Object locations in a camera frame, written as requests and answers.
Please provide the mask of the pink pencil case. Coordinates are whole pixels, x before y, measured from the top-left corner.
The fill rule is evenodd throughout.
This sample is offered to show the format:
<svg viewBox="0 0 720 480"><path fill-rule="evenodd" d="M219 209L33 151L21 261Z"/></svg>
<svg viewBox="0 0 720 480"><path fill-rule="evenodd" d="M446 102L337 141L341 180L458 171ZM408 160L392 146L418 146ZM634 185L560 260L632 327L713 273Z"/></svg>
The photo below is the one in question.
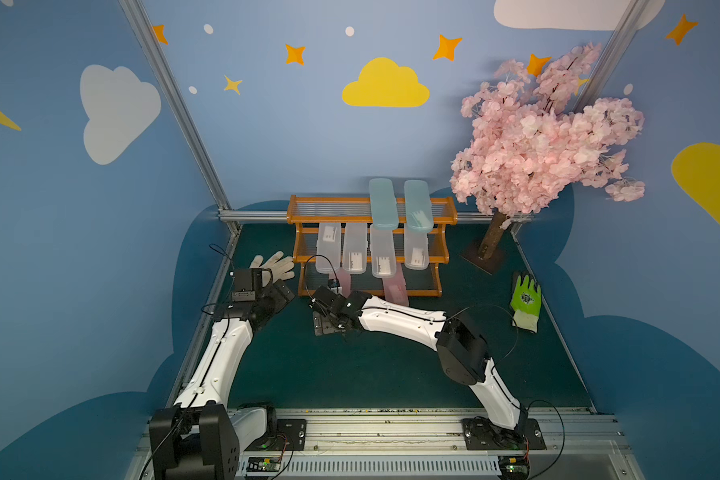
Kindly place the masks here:
<svg viewBox="0 0 720 480"><path fill-rule="evenodd" d="M395 274L391 277L382 279L384 298L387 302L401 306L409 305L404 270L405 268L403 264L397 264Z"/></svg>
<svg viewBox="0 0 720 480"><path fill-rule="evenodd" d="M339 284L339 286L337 287L337 292L344 297L349 297L352 292L351 275L343 268L339 268L336 271L336 279Z"/></svg>

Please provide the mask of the clear pencil case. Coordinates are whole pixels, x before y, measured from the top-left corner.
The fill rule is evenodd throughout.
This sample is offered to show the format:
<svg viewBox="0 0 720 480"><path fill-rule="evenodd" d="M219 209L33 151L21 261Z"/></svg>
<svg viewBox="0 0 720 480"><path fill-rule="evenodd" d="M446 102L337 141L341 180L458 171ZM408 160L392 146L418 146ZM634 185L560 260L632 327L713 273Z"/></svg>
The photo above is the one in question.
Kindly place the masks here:
<svg viewBox="0 0 720 480"><path fill-rule="evenodd" d="M368 226L347 223L344 227L342 268L349 274L363 274L367 268Z"/></svg>
<svg viewBox="0 0 720 480"><path fill-rule="evenodd" d="M369 236L373 276L380 279L393 277L397 271L393 231L382 230L372 224Z"/></svg>
<svg viewBox="0 0 720 480"><path fill-rule="evenodd" d="M320 223L315 268L318 273L331 274L341 265L342 227L340 223Z"/></svg>
<svg viewBox="0 0 720 480"><path fill-rule="evenodd" d="M404 265L411 270L425 270L430 263L428 234L404 226Z"/></svg>

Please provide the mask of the teal pencil case plain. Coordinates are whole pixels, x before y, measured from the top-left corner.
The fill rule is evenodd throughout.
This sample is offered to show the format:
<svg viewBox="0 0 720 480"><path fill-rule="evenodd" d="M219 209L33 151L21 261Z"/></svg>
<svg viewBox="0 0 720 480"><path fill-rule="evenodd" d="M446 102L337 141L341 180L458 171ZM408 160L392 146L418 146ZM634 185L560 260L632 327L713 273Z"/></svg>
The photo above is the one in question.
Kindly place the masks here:
<svg viewBox="0 0 720 480"><path fill-rule="evenodd" d="M371 179L369 199L374 227L378 230L395 230L399 225L399 215L392 181L387 178Z"/></svg>

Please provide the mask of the teal pencil case with label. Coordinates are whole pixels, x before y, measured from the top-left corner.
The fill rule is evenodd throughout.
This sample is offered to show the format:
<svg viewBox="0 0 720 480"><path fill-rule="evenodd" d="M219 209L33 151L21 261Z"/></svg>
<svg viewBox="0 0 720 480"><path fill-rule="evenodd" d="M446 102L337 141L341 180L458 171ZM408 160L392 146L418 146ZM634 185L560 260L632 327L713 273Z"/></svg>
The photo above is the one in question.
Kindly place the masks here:
<svg viewBox="0 0 720 480"><path fill-rule="evenodd" d="M406 225L410 230L427 233L434 227L429 186L423 180L404 183Z"/></svg>

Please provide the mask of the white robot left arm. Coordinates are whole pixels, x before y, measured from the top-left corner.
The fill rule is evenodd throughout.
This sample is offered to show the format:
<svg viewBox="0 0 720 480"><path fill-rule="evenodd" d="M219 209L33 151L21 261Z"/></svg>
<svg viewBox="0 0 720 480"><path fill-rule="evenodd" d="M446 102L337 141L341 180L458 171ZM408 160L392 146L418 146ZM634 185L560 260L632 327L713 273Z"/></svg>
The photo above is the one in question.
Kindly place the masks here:
<svg viewBox="0 0 720 480"><path fill-rule="evenodd" d="M267 267L234 273L231 299L215 309L210 340L186 388L149 422L154 478L233 479L243 451L275 432L273 408L229 413L226 402L254 334L294 298Z"/></svg>

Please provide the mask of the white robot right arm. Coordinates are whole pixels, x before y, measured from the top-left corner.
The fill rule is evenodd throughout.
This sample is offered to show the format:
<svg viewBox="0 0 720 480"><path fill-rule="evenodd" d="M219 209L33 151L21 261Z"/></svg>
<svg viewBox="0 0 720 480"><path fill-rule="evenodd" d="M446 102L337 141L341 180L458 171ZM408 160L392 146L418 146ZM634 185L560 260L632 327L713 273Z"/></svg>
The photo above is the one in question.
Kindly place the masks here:
<svg viewBox="0 0 720 480"><path fill-rule="evenodd" d="M466 314L415 309L366 292L345 297L325 286L314 292L310 307L316 318L340 332L381 332L430 348L445 375L472 390L493 425L515 434L524 429L527 409L510 393L487 340Z"/></svg>

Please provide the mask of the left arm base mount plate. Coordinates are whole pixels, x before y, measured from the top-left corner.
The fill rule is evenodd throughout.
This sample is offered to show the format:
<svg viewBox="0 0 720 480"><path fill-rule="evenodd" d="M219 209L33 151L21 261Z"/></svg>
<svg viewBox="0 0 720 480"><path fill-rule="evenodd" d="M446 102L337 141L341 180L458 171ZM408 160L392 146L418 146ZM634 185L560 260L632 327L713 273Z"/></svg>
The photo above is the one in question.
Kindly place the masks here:
<svg viewBox="0 0 720 480"><path fill-rule="evenodd" d="M265 436L261 448L265 451L303 451L307 425L306 419L279 419L274 431Z"/></svg>

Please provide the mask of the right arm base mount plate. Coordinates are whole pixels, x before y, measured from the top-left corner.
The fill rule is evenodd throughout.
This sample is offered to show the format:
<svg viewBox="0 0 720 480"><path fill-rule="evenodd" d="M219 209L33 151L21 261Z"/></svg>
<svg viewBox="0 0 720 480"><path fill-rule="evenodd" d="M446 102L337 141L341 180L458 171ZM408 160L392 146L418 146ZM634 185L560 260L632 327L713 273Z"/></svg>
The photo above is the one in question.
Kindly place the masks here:
<svg viewBox="0 0 720 480"><path fill-rule="evenodd" d="M541 428L536 419L523 423L520 432L494 425L485 417L461 420L462 433L468 450L546 450Z"/></svg>

